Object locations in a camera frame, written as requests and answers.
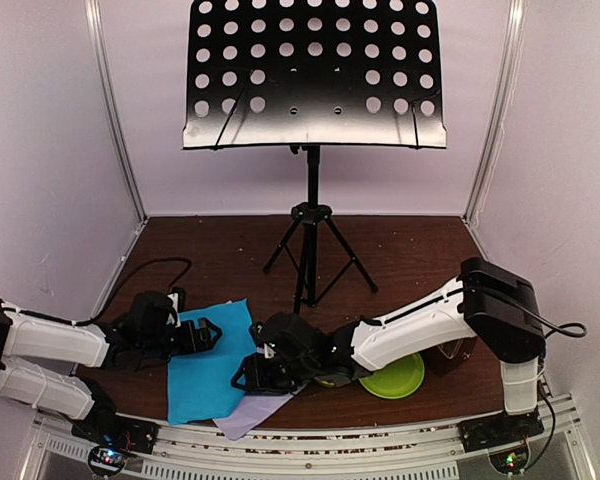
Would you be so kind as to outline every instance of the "blue towel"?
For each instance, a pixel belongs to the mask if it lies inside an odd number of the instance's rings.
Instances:
[[[169,423],[225,418],[244,396],[231,386],[242,359],[256,351],[249,334],[247,301],[226,303],[180,314],[181,321],[206,317],[222,329],[213,350],[174,357],[169,363]]]

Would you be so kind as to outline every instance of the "white backdrop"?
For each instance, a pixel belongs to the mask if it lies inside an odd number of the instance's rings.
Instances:
[[[287,213],[304,156],[282,147],[182,151],[191,0],[102,2],[122,127],[151,215]],[[490,118],[506,0],[439,0],[446,151],[324,149],[321,200],[338,213],[461,214]]]
[[[554,335],[547,368],[573,392],[600,461],[600,1],[529,2],[515,98],[478,236],[526,276]]]
[[[137,219],[109,129],[84,2],[0,1],[0,293],[88,317]],[[0,399],[0,480],[33,410]]]

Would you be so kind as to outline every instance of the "music stand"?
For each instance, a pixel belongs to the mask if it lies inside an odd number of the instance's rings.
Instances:
[[[378,287],[318,203],[322,145],[445,148],[440,47],[432,0],[203,0],[191,7],[185,149],[287,145],[307,152],[308,200],[264,267],[285,250],[294,312],[315,306],[355,265]],[[349,256],[316,293],[317,228]],[[304,227],[300,261],[287,243]]]

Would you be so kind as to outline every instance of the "tripod base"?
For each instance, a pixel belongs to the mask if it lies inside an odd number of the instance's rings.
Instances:
[[[311,208],[308,202],[303,202],[296,205],[291,210],[291,218],[293,223],[287,229],[280,243],[276,247],[276,250],[271,255],[271,258],[264,266],[264,273],[271,272],[271,268],[282,253],[286,251],[293,262],[293,265],[298,272],[298,279],[296,282],[296,291],[293,302],[293,312],[300,313],[302,304],[308,305],[309,307],[315,307],[324,296],[335,286],[335,284],[342,278],[346,271],[352,265],[358,269],[362,277],[365,279],[371,292],[378,292],[378,286],[373,282],[369,272],[364,268],[360,259],[353,251],[347,240],[344,238],[338,227],[331,218],[332,215],[331,207],[327,205],[317,205]],[[316,294],[316,271],[318,261],[318,226],[321,222],[325,222],[331,230],[331,233],[336,237],[336,240],[344,251],[349,256],[349,261],[342,267],[338,274],[329,282],[320,294]],[[289,240],[296,232],[298,227],[302,224],[304,228],[304,235],[302,240],[302,252],[300,254],[300,262],[296,262],[293,254],[289,250]],[[304,291],[307,291],[307,296],[304,297]]]

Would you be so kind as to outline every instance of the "lime green bowl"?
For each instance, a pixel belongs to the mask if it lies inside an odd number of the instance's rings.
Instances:
[[[408,397],[423,381],[424,362],[419,353],[396,360],[370,377],[360,379],[369,393],[387,400]]]

